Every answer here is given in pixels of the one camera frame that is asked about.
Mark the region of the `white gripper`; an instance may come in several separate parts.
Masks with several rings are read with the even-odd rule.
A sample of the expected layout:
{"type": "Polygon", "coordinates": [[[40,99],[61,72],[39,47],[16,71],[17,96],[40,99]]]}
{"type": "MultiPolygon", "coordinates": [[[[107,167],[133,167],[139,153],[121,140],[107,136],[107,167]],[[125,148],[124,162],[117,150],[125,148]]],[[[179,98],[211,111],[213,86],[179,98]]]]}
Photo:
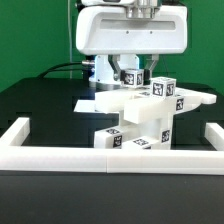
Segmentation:
{"type": "Polygon", "coordinates": [[[153,19],[129,19],[124,7],[86,7],[78,15],[76,47],[85,55],[110,55],[115,81],[123,75],[119,54],[150,54],[144,73],[146,79],[151,79],[158,54],[185,51],[187,8],[162,6],[153,19]]]}

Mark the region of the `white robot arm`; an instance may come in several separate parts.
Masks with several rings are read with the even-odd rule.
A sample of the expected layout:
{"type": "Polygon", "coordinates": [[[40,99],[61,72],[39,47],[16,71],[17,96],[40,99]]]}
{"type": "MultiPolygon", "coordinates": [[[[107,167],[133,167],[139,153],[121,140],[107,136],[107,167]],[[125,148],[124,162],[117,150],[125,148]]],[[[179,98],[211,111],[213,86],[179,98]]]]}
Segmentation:
{"type": "Polygon", "coordinates": [[[76,47],[94,58],[89,84],[114,89],[120,72],[139,67],[139,57],[180,54],[187,47],[187,8],[162,0],[81,0],[76,47]]]}

